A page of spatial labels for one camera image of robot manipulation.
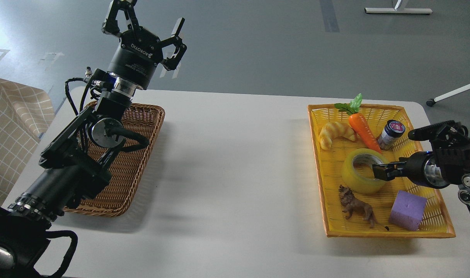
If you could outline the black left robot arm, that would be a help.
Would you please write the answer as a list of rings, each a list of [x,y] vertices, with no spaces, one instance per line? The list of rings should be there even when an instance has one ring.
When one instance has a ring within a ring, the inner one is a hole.
[[[67,95],[76,116],[42,151],[39,165],[44,172],[7,209],[0,207],[0,278],[39,278],[35,264],[51,239],[68,237],[69,248],[51,275],[63,277],[78,236],[69,230],[50,231],[52,222],[64,215],[65,207],[77,208],[109,185],[109,169],[119,153],[150,145],[149,139],[126,129],[122,117],[135,91],[147,89],[156,67],[175,70],[187,46],[180,37],[183,17],[171,37],[161,40],[139,25],[135,5],[135,0],[110,2],[101,30],[117,37],[119,46],[106,71],[88,67],[81,78],[82,99],[90,93],[96,106],[77,108]]]

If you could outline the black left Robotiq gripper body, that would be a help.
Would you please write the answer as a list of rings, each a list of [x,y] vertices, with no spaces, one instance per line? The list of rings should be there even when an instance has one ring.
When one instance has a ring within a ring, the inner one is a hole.
[[[108,72],[122,77],[146,90],[156,67],[163,60],[163,52],[156,44],[159,37],[140,26],[127,30],[108,67]]]

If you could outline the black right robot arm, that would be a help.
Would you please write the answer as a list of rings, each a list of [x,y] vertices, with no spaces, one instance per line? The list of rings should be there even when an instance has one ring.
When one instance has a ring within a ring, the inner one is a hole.
[[[419,151],[398,161],[373,165],[373,175],[382,181],[398,176],[413,184],[442,189],[459,188],[459,200],[470,210],[470,137],[468,129],[453,120],[427,125],[408,132],[412,141],[429,141],[431,151]]]

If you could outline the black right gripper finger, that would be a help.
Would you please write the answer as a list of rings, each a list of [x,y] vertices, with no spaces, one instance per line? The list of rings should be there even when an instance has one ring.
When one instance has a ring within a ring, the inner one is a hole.
[[[405,162],[392,162],[387,164],[373,164],[374,178],[382,181],[392,181],[398,176],[404,176]]]

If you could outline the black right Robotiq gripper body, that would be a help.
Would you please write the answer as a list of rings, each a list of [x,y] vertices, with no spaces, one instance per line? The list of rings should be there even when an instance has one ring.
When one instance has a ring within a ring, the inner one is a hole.
[[[417,152],[410,157],[399,157],[401,176],[407,177],[412,183],[427,188],[442,189],[450,185],[445,181],[432,151]]]

